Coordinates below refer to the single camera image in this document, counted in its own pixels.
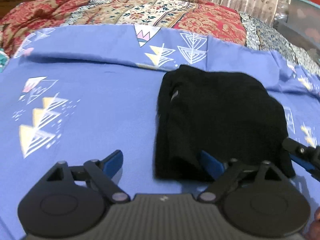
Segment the person right hand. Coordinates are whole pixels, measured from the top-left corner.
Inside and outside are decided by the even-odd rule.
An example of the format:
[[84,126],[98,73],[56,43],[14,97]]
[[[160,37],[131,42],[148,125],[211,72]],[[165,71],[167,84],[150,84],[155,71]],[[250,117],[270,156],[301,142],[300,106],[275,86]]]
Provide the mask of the person right hand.
[[314,213],[314,220],[304,234],[307,240],[320,240],[320,207]]

